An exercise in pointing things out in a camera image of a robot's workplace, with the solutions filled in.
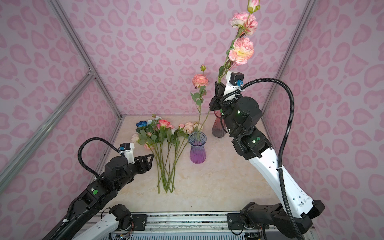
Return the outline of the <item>pink multi bloom rose stem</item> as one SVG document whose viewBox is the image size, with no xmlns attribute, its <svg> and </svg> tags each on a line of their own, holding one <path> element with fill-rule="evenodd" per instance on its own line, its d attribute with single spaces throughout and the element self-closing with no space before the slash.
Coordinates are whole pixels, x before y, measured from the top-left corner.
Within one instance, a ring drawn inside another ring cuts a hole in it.
<svg viewBox="0 0 384 240">
<path fill-rule="evenodd" d="M 248 1 L 247 10 L 241 13 L 234 13 L 230 25 L 237 30 L 234 40 L 226 51 L 226 60 L 219 68 L 218 82 L 220 83 L 226 74 L 234 66 L 246 64 L 254 55 L 254 44 L 250 40 L 257 28 L 258 21 L 254 13 L 261 9 L 260 1 Z"/>
</svg>

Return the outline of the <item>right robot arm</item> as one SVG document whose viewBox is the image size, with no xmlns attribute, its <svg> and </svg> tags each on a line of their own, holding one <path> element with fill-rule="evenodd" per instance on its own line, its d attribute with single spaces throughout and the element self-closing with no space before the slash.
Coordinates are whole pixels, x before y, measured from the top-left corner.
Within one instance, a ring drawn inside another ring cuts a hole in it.
<svg viewBox="0 0 384 240">
<path fill-rule="evenodd" d="M 222 112 L 237 154 L 262 174 L 280 203 L 259 205 L 250 202 L 240 211 L 240 222 L 234 225 L 245 228 L 272 225 L 287 238 L 301 239 L 312 227 L 312 220 L 325 210 L 325 205 L 307 195 L 285 167 L 278 163 L 278 155 L 271 142 L 256 127 L 263 114 L 257 101 L 242 95 L 221 100 L 237 89 L 239 86 L 215 82 L 210 110 Z"/>
</svg>

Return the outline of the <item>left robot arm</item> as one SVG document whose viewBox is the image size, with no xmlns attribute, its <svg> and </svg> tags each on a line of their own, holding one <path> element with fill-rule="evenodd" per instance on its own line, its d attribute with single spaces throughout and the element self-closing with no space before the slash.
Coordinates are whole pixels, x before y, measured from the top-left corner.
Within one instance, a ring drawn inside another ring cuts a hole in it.
<svg viewBox="0 0 384 240">
<path fill-rule="evenodd" d="M 70 203 L 66 215 L 43 239 L 72 239 L 136 175 L 150 171 L 153 160 L 154 154 L 135 157 L 133 163 L 122 156 L 112 158 L 105 171 Z"/>
</svg>

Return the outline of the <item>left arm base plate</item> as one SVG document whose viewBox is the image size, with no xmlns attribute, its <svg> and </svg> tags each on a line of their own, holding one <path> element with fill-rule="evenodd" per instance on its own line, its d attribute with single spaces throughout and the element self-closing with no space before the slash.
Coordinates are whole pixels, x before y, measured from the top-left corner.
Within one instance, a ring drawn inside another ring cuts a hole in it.
<svg viewBox="0 0 384 240">
<path fill-rule="evenodd" d="M 133 231 L 139 231 L 139 232 L 145 231 L 148 215 L 147 214 L 133 214 L 132 218 L 133 218 L 133 223 L 134 223 Z"/>
</svg>

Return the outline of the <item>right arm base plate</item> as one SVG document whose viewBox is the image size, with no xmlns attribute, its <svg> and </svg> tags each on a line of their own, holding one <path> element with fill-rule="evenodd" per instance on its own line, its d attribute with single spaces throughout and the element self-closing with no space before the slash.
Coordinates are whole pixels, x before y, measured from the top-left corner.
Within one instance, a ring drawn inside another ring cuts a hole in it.
<svg viewBox="0 0 384 240">
<path fill-rule="evenodd" d="M 228 213 L 226 216 L 229 230 L 235 231 L 245 229 L 245 222 L 240 213 Z"/>
</svg>

